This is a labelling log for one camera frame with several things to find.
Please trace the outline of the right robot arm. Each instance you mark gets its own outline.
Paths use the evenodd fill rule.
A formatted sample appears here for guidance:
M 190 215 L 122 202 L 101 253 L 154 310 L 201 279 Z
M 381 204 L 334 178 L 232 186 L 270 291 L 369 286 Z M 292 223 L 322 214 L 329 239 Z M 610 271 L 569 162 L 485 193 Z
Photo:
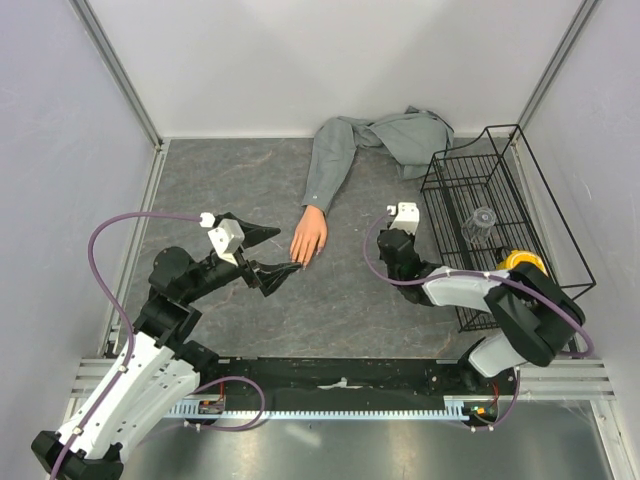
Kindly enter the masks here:
M 583 311 L 535 264 L 457 270 L 421 259 L 414 243 L 404 230 L 379 230 L 376 245 L 386 267 L 381 279 L 413 304 L 476 310 L 497 323 L 496 335 L 477 341 L 457 362 L 465 391 L 481 393 L 523 364 L 546 367 L 575 335 L 585 335 Z

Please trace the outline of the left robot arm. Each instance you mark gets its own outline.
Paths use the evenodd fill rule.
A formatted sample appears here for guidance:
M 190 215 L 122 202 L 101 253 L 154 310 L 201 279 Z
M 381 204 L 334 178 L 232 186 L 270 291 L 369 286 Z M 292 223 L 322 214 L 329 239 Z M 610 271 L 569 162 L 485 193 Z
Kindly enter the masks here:
M 300 267 L 245 259 L 245 250 L 277 236 L 277 227 L 230 212 L 185 219 L 205 229 L 210 253 L 196 261 L 173 246 L 156 255 L 146 303 L 136 320 L 121 318 L 122 352 L 80 409 L 31 444 L 50 478 L 120 478 L 132 451 L 176 403 L 218 385 L 217 354 L 189 338 L 201 318 L 194 302 L 237 279 L 269 296 Z

